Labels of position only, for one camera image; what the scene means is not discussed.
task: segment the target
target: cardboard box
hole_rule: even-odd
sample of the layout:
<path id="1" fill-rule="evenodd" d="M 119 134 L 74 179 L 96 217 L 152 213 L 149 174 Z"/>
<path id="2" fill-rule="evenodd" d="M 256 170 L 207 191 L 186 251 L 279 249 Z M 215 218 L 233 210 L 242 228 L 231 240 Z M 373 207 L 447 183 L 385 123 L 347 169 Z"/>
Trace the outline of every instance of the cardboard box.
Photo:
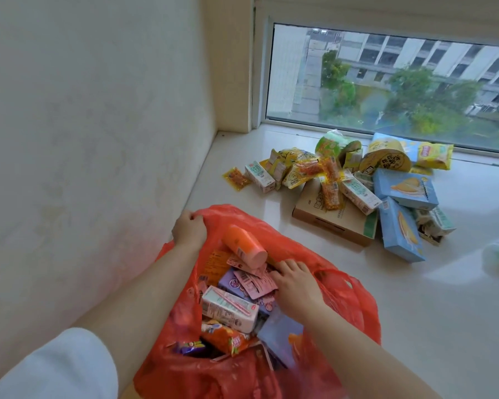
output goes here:
<path id="1" fill-rule="evenodd" d="M 257 161 L 253 161 L 251 164 L 246 165 L 246 176 L 259 186 L 262 193 L 268 193 L 276 186 L 276 181 L 272 178 L 272 175 L 267 173 Z"/>
<path id="2" fill-rule="evenodd" d="M 364 215 L 347 199 L 343 209 L 327 211 L 318 179 L 306 182 L 292 216 L 362 246 L 373 242 L 377 228 L 377 211 Z"/>
<path id="3" fill-rule="evenodd" d="M 257 300 L 252 300 L 244 288 L 240 285 L 237 277 L 234 273 L 235 269 L 230 268 L 227 273 L 218 282 L 218 288 L 221 288 L 228 293 L 236 295 L 243 300 L 252 302 L 259 306 L 259 315 L 268 317 L 272 311 L 276 308 L 277 304 L 274 299 L 273 293 L 267 294 Z"/>
<path id="4" fill-rule="evenodd" d="M 290 334 L 301 335 L 302 333 L 303 326 L 284 315 L 278 308 L 266 320 L 257 333 L 257 337 L 286 368 L 294 368 L 296 362 L 288 337 Z"/>
<path id="5" fill-rule="evenodd" d="M 355 178 L 349 170 L 340 171 L 338 187 L 366 215 L 372 214 L 381 204 L 381 200 Z"/>
<path id="6" fill-rule="evenodd" d="M 429 211 L 438 206 L 432 180 L 426 175 L 379 168 L 373 175 L 373 189 L 379 199 L 392 197 L 405 207 Z"/>
<path id="7" fill-rule="evenodd" d="M 410 210 L 387 197 L 379 207 L 379 214 L 385 249 L 409 263 L 425 261 L 418 228 Z"/>

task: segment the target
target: orange bottle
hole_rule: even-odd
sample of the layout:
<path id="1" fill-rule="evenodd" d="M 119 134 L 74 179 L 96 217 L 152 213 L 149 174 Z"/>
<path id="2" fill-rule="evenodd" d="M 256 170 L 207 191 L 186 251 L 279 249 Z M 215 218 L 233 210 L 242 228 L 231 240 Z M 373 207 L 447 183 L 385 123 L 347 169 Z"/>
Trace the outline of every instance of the orange bottle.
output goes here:
<path id="1" fill-rule="evenodd" d="M 257 238 L 236 225 L 227 227 L 222 242 L 250 268 L 260 268 L 266 263 L 268 253 Z"/>

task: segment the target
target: green snack package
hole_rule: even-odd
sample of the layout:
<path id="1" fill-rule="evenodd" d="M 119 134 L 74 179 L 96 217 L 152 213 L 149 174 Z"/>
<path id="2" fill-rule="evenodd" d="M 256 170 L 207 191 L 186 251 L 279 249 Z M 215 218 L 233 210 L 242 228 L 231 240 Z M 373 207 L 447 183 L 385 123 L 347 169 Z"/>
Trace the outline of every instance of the green snack package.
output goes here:
<path id="1" fill-rule="evenodd" d="M 318 156 L 333 156 L 341 165 L 344 164 L 346 153 L 362 148 L 359 140 L 347 137 L 338 130 L 328 131 L 316 144 L 314 152 Z"/>

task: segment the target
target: juice box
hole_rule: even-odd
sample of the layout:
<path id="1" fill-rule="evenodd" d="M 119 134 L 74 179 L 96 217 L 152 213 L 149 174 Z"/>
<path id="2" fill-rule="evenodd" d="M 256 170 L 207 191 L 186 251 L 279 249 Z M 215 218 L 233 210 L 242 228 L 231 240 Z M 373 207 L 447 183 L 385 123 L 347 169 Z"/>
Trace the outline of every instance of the juice box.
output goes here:
<path id="1" fill-rule="evenodd" d="M 257 321 L 259 306 L 209 287 L 202 296 L 202 314 L 242 333 L 251 333 Z"/>
<path id="2" fill-rule="evenodd" d="M 432 180 L 426 175 L 379 168 L 373 174 L 373 188 L 379 199 L 392 197 L 405 207 L 429 211 L 438 206 Z"/>
<path id="3" fill-rule="evenodd" d="M 272 311 L 276 308 L 277 303 L 274 298 L 274 293 L 269 293 L 264 295 L 257 300 L 252 300 L 249 294 L 246 292 L 240 281 L 237 279 L 234 273 L 235 269 L 230 268 L 227 273 L 222 277 L 222 279 L 218 282 L 218 288 L 227 291 L 237 297 L 242 298 L 243 300 L 250 301 L 253 304 L 258 304 L 259 306 L 259 315 L 263 318 L 267 318 L 270 316 Z"/>
<path id="4" fill-rule="evenodd" d="M 267 173 L 257 161 L 246 165 L 246 176 L 259 186 L 262 193 L 268 193 L 276 186 L 276 181 L 272 178 L 272 175 Z"/>
<path id="5" fill-rule="evenodd" d="M 386 197 L 379 206 L 379 216 L 385 249 L 409 263 L 425 261 L 418 228 L 408 208 Z"/>
<path id="6" fill-rule="evenodd" d="M 340 171 L 338 187 L 340 191 L 357 206 L 362 213 L 368 215 L 379 207 L 381 200 L 368 190 L 349 170 Z"/>

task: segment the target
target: blue snack box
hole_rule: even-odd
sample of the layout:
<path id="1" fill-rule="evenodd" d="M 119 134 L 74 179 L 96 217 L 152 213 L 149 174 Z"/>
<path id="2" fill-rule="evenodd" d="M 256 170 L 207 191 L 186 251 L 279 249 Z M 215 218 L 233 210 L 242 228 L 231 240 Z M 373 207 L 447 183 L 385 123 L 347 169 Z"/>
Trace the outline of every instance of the blue snack box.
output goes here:
<path id="1" fill-rule="evenodd" d="M 303 325 L 284 315 L 281 309 L 277 308 L 257 333 L 257 337 L 286 368 L 293 368 L 296 362 L 288 336 L 301 333 L 303 333 Z"/>
<path id="2" fill-rule="evenodd" d="M 425 261 L 416 222 L 409 209 L 387 197 L 379 206 L 379 216 L 385 249 L 409 263 Z"/>
<path id="3" fill-rule="evenodd" d="M 250 296 L 246 293 L 244 288 L 240 285 L 240 282 L 235 276 L 235 273 L 233 273 L 234 270 L 237 270 L 235 268 L 230 268 L 225 275 L 220 279 L 218 282 L 218 288 L 227 291 L 228 293 L 231 293 L 233 295 L 236 295 L 237 297 L 242 298 L 243 300 L 252 302 L 254 304 L 258 304 L 259 306 L 259 315 L 260 316 L 269 316 L 274 308 L 277 306 L 275 301 L 270 301 L 271 297 L 270 294 L 267 294 L 258 300 L 252 300 Z"/>
<path id="4" fill-rule="evenodd" d="M 373 190 L 379 199 L 392 197 L 405 207 L 432 210 L 438 198 L 426 175 L 379 168 L 373 174 Z"/>

